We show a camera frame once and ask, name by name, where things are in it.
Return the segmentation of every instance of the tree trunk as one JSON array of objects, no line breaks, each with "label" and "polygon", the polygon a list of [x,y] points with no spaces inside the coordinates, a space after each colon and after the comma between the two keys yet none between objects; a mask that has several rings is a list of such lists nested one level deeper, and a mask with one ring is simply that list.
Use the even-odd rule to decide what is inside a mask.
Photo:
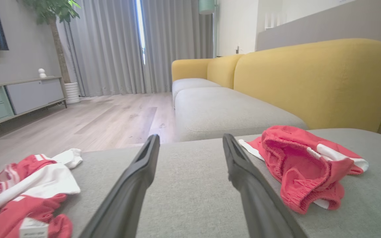
[{"label": "tree trunk", "polygon": [[59,64],[61,69],[61,76],[63,77],[64,83],[71,83],[70,75],[68,75],[67,64],[65,63],[63,46],[61,44],[60,36],[57,29],[56,18],[51,18],[50,27],[53,32],[54,44],[56,45],[57,55],[59,58]]}]

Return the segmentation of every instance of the sofa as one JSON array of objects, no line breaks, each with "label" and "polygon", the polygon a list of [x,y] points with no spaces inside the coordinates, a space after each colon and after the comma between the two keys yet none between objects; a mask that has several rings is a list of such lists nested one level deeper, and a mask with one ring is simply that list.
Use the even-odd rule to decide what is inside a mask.
[{"label": "sofa", "polygon": [[[340,183],[345,196],[339,209],[310,205],[307,214],[291,211],[310,238],[381,237],[381,134],[357,129],[320,129],[311,133],[339,143],[369,162],[362,175]],[[260,135],[237,137],[251,141]],[[81,189],[59,209],[78,238],[140,147],[83,153],[72,170]],[[247,154],[271,188],[280,183],[266,164]],[[222,139],[162,144],[154,181],[140,212],[137,238],[247,238],[248,226],[239,192],[228,179]]]},{"label": "sofa", "polygon": [[381,123],[381,42],[340,39],[172,63],[178,141]]}]

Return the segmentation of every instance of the white cabinet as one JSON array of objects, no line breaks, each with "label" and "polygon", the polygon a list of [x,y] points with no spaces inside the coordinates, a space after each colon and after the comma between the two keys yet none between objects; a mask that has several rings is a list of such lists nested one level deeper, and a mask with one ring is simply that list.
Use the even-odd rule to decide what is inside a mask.
[{"label": "white cabinet", "polygon": [[64,98],[59,79],[38,80],[6,86],[15,114]]},{"label": "white cabinet", "polygon": [[45,101],[51,103],[64,98],[60,80],[58,78],[42,81],[42,90],[44,92]]}]

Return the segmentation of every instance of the gray seat cushion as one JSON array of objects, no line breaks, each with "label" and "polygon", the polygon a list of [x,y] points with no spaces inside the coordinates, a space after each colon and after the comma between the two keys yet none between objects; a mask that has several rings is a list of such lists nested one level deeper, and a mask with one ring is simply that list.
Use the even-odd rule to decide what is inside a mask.
[{"label": "gray seat cushion", "polygon": [[297,116],[229,88],[184,89],[176,96],[178,141],[260,134],[273,125],[307,128]]},{"label": "gray seat cushion", "polygon": [[203,78],[183,78],[173,82],[171,86],[171,91],[173,93],[173,107],[174,101],[176,99],[177,93],[183,89],[192,88],[204,88],[204,87],[221,87],[219,84],[211,82]]},{"label": "gray seat cushion", "polygon": [[[340,181],[345,197],[336,211],[311,205],[306,215],[292,212],[293,216],[310,238],[381,237],[381,135],[357,129],[310,132],[361,155],[369,170]],[[237,139],[251,141],[258,136]],[[79,237],[139,149],[83,153],[83,163],[72,170],[82,191],[68,196],[58,211],[72,221],[73,238]],[[249,159],[279,194],[280,183],[266,164],[252,155]],[[161,145],[136,237],[249,237],[240,194],[228,180],[221,139]]]}]

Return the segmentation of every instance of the tv stand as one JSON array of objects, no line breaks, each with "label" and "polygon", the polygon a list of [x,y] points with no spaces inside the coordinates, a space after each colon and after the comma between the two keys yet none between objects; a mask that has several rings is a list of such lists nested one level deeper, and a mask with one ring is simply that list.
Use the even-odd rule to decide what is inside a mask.
[{"label": "tv stand", "polygon": [[0,84],[0,123],[60,102],[67,108],[61,77]]}]

